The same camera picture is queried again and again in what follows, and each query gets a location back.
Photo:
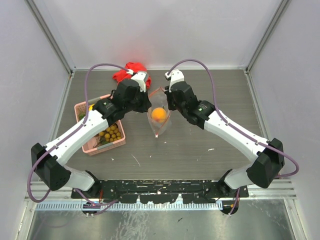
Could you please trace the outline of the clear zip top bag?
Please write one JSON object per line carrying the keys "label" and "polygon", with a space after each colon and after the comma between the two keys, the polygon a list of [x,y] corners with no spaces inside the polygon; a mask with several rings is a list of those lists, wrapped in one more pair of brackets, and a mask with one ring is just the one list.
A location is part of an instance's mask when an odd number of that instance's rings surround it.
{"label": "clear zip top bag", "polygon": [[[147,111],[147,118],[155,138],[158,138],[171,126],[171,111],[168,107],[167,96],[164,88],[157,88],[155,91],[151,92],[148,97],[149,101],[151,102],[151,107]],[[158,123],[152,120],[151,114],[152,110],[155,108],[164,108],[166,110],[167,117],[164,122]]]}

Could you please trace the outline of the orange fruit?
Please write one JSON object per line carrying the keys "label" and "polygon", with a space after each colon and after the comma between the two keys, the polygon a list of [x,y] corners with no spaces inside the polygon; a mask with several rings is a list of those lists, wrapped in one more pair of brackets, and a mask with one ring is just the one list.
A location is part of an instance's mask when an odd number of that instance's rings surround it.
{"label": "orange fruit", "polygon": [[163,107],[154,108],[151,112],[151,119],[157,123],[163,123],[167,118],[167,112]]}

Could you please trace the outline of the pink perforated plastic basket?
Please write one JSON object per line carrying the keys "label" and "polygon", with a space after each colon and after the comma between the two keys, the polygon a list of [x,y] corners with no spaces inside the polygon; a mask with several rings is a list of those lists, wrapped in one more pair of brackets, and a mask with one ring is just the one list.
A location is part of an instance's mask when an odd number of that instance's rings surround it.
{"label": "pink perforated plastic basket", "polygon": [[[76,122],[79,122],[86,113],[86,102],[77,103],[74,106],[74,112]],[[114,125],[117,126],[119,132],[115,134],[116,139],[114,141],[108,142],[98,133],[82,146],[83,153],[93,156],[124,145],[126,143],[126,135],[121,120],[118,120]]]}

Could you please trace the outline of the yellow pear fruit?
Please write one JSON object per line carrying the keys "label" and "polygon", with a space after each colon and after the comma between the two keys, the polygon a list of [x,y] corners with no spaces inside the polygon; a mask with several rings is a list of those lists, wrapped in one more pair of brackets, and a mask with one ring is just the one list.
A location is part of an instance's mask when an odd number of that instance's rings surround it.
{"label": "yellow pear fruit", "polygon": [[88,110],[91,111],[93,109],[93,107],[94,107],[94,104],[90,105]]}

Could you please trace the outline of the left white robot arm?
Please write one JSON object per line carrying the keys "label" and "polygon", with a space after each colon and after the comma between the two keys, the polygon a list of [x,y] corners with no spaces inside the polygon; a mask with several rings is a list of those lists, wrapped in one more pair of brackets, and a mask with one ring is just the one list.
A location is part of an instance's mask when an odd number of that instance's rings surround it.
{"label": "left white robot arm", "polygon": [[111,96],[98,100],[92,110],[63,135],[31,148],[31,162],[34,172],[51,191],[64,186],[81,189],[88,198],[100,193],[100,185],[87,171],[78,171],[67,166],[72,155],[95,135],[134,111],[145,113],[151,107],[148,98],[144,72],[138,72],[130,79],[121,81]]}

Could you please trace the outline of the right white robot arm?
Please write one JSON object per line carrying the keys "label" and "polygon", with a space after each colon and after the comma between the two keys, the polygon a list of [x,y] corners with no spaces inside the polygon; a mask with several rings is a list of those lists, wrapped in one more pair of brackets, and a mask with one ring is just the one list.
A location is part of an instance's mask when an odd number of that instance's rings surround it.
{"label": "right white robot arm", "polygon": [[219,191],[231,197],[239,187],[257,185],[266,189],[283,168],[284,157],[280,140],[269,141],[233,121],[224,121],[224,115],[207,100],[199,100],[185,81],[166,86],[164,93],[170,110],[177,110],[192,125],[213,133],[238,149],[250,164],[228,170],[219,180]]}

